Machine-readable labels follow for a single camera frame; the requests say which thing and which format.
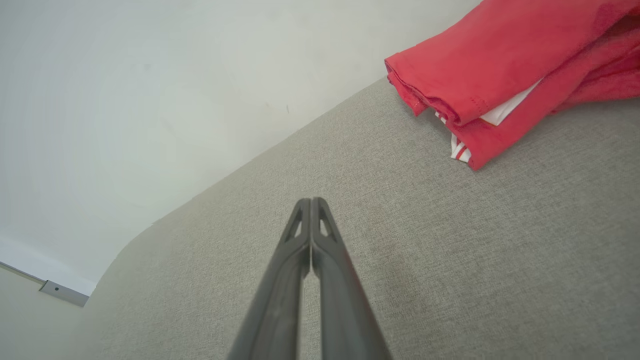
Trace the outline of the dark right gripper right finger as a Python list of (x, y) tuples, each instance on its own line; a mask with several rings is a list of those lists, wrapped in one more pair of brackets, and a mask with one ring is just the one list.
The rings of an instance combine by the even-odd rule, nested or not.
[(311, 201), (311, 264), (320, 281), (323, 360), (393, 357), (324, 198)]

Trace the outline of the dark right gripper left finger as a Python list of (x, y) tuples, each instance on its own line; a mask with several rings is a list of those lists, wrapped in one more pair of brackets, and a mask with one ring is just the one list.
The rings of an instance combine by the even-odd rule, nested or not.
[(295, 203), (258, 285), (229, 360), (297, 360), (303, 281), (310, 269), (311, 199)]

